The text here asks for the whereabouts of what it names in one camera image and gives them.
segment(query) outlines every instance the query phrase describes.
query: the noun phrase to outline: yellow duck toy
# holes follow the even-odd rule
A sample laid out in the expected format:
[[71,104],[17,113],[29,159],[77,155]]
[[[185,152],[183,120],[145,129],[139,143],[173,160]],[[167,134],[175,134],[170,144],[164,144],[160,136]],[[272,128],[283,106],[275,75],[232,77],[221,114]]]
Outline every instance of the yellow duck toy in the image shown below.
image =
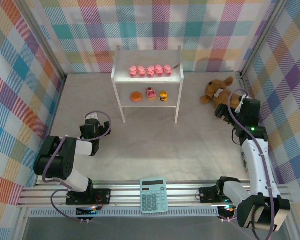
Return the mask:
[[166,91],[161,91],[160,92],[160,100],[165,102],[168,100],[168,93]]

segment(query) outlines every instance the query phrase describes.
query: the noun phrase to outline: calculator display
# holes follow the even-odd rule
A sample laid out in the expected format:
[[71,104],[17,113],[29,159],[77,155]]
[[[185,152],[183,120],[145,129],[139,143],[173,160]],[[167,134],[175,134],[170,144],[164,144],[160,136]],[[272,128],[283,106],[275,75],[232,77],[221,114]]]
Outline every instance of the calculator display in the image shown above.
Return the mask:
[[164,184],[163,180],[158,180],[158,181],[143,181],[142,185],[143,186],[148,186],[148,185],[159,185],[159,184]]

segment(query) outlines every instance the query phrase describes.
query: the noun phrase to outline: toy food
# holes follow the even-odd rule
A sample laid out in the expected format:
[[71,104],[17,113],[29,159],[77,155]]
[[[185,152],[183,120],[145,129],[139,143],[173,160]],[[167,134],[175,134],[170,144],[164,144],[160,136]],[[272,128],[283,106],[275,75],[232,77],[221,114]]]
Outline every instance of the toy food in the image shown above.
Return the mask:
[[166,91],[161,91],[159,97],[161,101],[165,102],[168,100],[168,93]]
[[137,66],[136,65],[132,65],[130,68],[130,76],[134,77],[135,75],[137,75]]
[[156,98],[156,91],[152,87],[148,87],[145,91],[145,95],[148,99],[155,99]]
[[152,77],[153,75],[155,75],[155,66],[151,65],[147,68],[148,70],[148,76]]
[[146,69],[144,66],[141,66],[141,65],[138,66],[138,74],[141,77],[144,77],[146,75]]
[[[205,87],[205,95],[200,98],[203,104],[208,104],[213,100],[214,107],[219,104],[228,104],[228,98],[231,91],[227,89],[234,82],[234,78],[228,77],[226,80],[212,80]],[[240,104],[239,96],[234,94],[231,98],[231,108],[236,109]]]
[[172,68],[170,65],[166,64],[163,67],[164,73],[167,75],[171,75],[172,74]]
[[164,68],[160,64],[157,64],[155,66],[155,73],[161,76],[164,73]]
[[142,100],[141,92],[134,91],[133,93],[131,93],[130,100],[135,103],[141,102],[141,100]]

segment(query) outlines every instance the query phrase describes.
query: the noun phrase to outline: white floor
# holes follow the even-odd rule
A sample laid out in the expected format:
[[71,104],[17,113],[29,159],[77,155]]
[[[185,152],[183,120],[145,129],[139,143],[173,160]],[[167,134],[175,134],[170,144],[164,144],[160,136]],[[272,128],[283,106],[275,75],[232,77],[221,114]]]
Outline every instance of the white floor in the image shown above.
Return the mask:
[[249,179],[240,147],[231,140],[232,126],[214,116],[212,103],[200,103],[209,81],[230,75],[236,79],[234,73],[186,73],[174,124],[174,108],[130,108],[123,123],[110,74],[70,74],[51,135],[80,136],[84,115],[93,110],[111,116],[112,132],[97,154],[75,158],[77,170],[94,181]]

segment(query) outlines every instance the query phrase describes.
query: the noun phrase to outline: shelf board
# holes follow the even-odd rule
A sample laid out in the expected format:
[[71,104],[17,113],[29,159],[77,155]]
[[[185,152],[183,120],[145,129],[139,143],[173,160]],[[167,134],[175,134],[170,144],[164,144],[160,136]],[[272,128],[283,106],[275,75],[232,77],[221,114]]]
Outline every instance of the shelf board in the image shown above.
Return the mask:
[[[152,87],[156,92],[155,99],[148,99],[146,97],[146,88]],[[159,95],[161,91],[166,91],[168,93],[167,101],[160,101]],[[142,93],[142,101],[133,102],[130,100],[130,95],[133,92]],[[144,84],[131,83],[122,84],[122,91],[120,96],[121,107],[125,108],[176,108],[179,95],[179,85],[176,84]]]
[[118,50],[116,52],[117,59],[115,62],[115,72],[113,79],[115,83],[180,83],[181,69],[178,66],[172,69],[170,76],[163,74],[162,76],[154,75],[152,77],[138,75],[131,77],[129,68],[132,65],[142,65],[147,68],[150,65],[156,66],[160,64],[164,66],[169,64],[172,68],[180,64],[180,52],[178,50]]

